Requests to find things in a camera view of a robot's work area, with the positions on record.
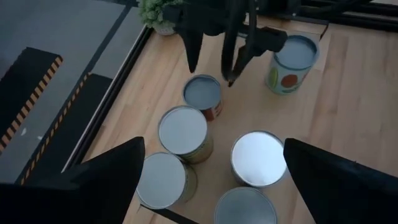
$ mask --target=yellow and black hazard stripe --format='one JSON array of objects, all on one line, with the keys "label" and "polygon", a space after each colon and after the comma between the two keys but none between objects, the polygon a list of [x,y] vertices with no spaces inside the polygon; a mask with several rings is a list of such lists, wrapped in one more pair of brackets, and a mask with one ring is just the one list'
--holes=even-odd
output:
[{"label": "yellow and black hazard stripe", "polygon": [[45,87],[49,84],[52,77],[54,77],[55,72],[58,70],[59,66],[61,66],[63,59],[61,56],[58,56],[54,62],[51,64],[50,68],[44,74],[39,84],[35,87],[33,93],[30,95],[29,99],[26,101],[25,105],[21,108],[20,112],[18,112],[14,121],[12,121],[11,125],[7,128],[7,131],[0,139],[0,152],[3,152],[7,145],[10,143],[12,137],[17,132],[19,126],[25,120],[33,106],[36,104],[37,99],[39,99],[40,95],[43,93]]},{"label": "yellow and black hazard stripe", "polygon": [[51,139],[53,138],[54,134],[57,132],[58,127],[61,125],[63,118],[67,115],[71,105],[77,98],[80,90],[83,88],[85,82],[87,81],[87,78],[91,75],[91,73],[85,75],[79,82],[79,84],[75,87],[75,90],[73,94],[69,97],[68,103],[65,103],[63,107],[61,108],[58,117],[56,118],[55,122],[53,122],[53,125],[49,131],[47,131],[45,137],[42,139],[40,143],[40,150],[38,150],[35,154],[34,157],[29,161],[30,165],[25,169],[25,174],[22,176],[21,179],[21,185],[25,183],[25,180],[29,177],[30,173],[33,171],[35,168],[35,165],[39,161],[39,159],[42,157],[43,153],[45,152],[48,144],[50,143]]}]

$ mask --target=can lid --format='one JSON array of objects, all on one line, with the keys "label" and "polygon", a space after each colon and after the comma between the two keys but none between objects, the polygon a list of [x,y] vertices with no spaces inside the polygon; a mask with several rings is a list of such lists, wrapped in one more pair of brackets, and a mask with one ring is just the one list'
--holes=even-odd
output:
[{"label": "can lid", "polygon": [[191,106],[176,106],[159,123],[159,139],[171,153],[182,155],[196,150],[205,140],[204,115]]},{"label": "can lid", "polygon": [[276,183],[286,170],[284,146],[267,131],[253,131],[234,144],[231,160],[235,173],[246,183],[265,187]]},{"label": "can lid", "polygon": [[311,67],[318,59],[318,45],[302,35],[290,35],[275,59],[289,69],[301,70]]},{"label": "can lid", "polygon": [[226,192],[218,201],[215,224],[276,224],[271,201],[260,191],[238,187]]},{"label": "can lid", "polygon": [[199,110],[215,107],[221,101],[220,83],[210,75],[195,75],[185,84],[183,98]]},{"label": "can lid", "polygon": [[185,187],[185,169],[175,156],[159,152],[147,157],[137,186],[144,205],[153,209],[175,203]]}]

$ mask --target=wooden table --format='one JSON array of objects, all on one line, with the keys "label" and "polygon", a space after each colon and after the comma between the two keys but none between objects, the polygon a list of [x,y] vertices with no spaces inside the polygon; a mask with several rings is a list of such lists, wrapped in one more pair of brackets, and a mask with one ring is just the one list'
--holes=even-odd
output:
[{"label": "wooden table", "polygon": [[[322,31],[302,23],[273,22],[275,27],[312,32],[313,37]],[[204,38],[195,72],[212,75],[221,83],[224,108],[209,123],[214,152],[194,166],[198,174],[195,196],[173,211],[198,223],[213,223],[218,199],[238,186],[229,164],[231,147],[237,137],[255,129],[281,139],[300,139],[398,176],[397,34],[331,25],[320,42],[319,61],[299,91],[289,96],[275,95],[264,85],[270,52],[254,58],[228,88],[220,71],[222,42],[222,35]],[[134,136],[144,136],[147,155],[164,151],[157,124],[168,109],[183,104],[182,87],[190,77],[181,38],[153,34],[86,158]],[[272,200],[280,224],[313,223],[289,173],[263,192]],[[125,223],[161,221],[141,209],[135,196]]]}]

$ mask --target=metal can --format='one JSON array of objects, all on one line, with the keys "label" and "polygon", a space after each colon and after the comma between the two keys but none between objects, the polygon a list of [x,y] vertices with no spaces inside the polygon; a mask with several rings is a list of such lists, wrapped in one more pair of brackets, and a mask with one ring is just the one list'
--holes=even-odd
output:
[{"label": "metal can", "polygon": [[176,106],[166,112],[158,130],[163,147],[191,164],[205,161],[213,152],[206,118],[192,106]]},{"label": "metal can", "polygon": [[280,52],[274,53],[266,78],[267,86],[280,95],[296,91],[319,57],[318,43],[291,35]]},{"label": "metal can", "polygon": [[143,205],[167,208],[190,200],[197,189],[197,175],[174,155],[158,152],[144,161],[137,193]]},{"label": "metal can", "polygon": [[200,110],[207,121],[213,121],[223,109],[220,83],[210,75],[195,75],[182,91],[184,102]]},{"label": "metal can", "polygon": [[271,201],[263,193],[250,187],[238,187],[220,198],[214,223],[276,224],[277,216]]},{"label": "metal can", "polygon": [[286,171],[283,153],[283,142],[267,131],[244,134],[232,148],[233,175],[240,184],[259,188],[270,186]]}]

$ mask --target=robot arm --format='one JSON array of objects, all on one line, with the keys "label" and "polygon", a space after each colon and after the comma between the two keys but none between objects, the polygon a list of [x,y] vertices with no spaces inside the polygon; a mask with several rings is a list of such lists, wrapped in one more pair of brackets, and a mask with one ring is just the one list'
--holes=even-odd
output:
[{"label": "robot arm", "polygon": [[[190,1],[165,7],[163,17],[175,24],[174,30],[183,39],[191,72],[195,71],[198,63],[203,34],[216,36],[225,32],[221,72],[231,86],[253,57],[261,56],[266,50],[280,51],[287,34],[268,27],[256,27],[255,0],[233,0],[228,3],[225,5],[223,1]],[[246,11],[249,11],[248,26],[243,24]],[[239,49],[233,66],[238,32],[247,34],[246,44]]]}]

